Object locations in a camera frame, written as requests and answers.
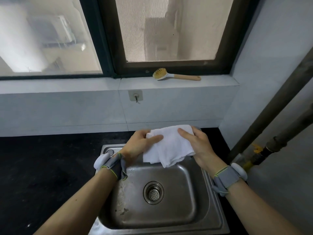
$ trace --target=window sill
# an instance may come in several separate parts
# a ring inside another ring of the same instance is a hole
[[[152,77],[138,78],[80,78],[80,79],[36,79],[5,80],[0,83],[0,94],[75,92],[162,89],[208,86],[238,86],[239,83],[229,75],[202,76],[201,81],[169,79],[156,81]]]

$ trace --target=brush bristles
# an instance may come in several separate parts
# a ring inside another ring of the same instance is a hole
[[[152,75],[155,79],[160,79],[162,77],[164,77],[167,74],[166,69],[165,68],[159,68],[158,70],[156,70],[154,72],[154,74]]]

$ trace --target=dish brush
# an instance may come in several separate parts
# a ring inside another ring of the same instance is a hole
[[[201,77],[199,76],[189,76],[189,75],[180,75],[180,74],[171,74],[166,71],[165,68],[159,68],[154,72],[152,75],[155,79],[161,80],[166,77],[172,77],[175,79],[184,79],[184,80],[193,80],[193,81],[200,81]]]

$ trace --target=sink drain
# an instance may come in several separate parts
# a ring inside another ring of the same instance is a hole
[[[164,196],[163,186],[157,181],[151,181],[143,189],[145,201],[151,205],[161,202]]]

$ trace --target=hand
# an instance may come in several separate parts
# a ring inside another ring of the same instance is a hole
[[[146,138],[146,134],[149,132],[149,129],[136,131],[125,146],[119,151],[125,157],[127,166],[130,166],[139,154],[147,151],[153,144],[160,142],[163,139],[163,135]]]
[[[197,164],[202,169],[206,170],[211,177],[214,177],[214,175],[227,166],[227,164],[215,154],[207,135],[194,126],[191,126],[191,128],[193,129],[194,135],[181,128],[178,129],[178,133],[190,142],[196,153],[194,159]]]

